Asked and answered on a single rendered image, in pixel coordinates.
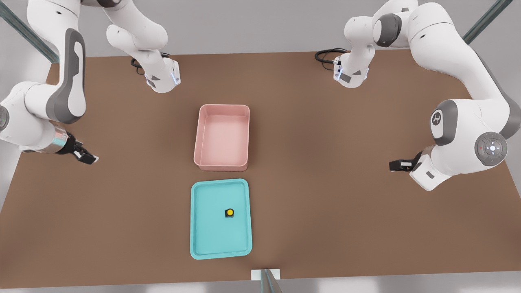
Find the pink plastic box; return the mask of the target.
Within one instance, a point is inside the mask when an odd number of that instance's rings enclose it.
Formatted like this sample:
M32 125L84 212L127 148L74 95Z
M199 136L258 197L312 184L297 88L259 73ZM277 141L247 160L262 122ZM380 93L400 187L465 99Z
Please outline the pink plastic box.
M245 171L249 160L250 109L205 104L199 109L194 163L203 171Z

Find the pale blue-green tray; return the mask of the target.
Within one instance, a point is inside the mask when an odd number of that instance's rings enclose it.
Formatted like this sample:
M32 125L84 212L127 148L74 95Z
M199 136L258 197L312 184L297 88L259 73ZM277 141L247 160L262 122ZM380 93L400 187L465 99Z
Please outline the pale blue-green tray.
M233 208L233 218L225 210ZM196 182L190 191L190 255L196 260L248 255L253 247L249 184L244 179Z

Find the silver frame post with foot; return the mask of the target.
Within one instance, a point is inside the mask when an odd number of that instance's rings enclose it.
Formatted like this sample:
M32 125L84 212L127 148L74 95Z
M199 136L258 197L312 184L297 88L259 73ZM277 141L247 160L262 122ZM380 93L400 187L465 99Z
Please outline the silver frame post with foot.
M278 283L278 280L280 280L280 269L251 270L251 280L260 281L260 293L282 293Z

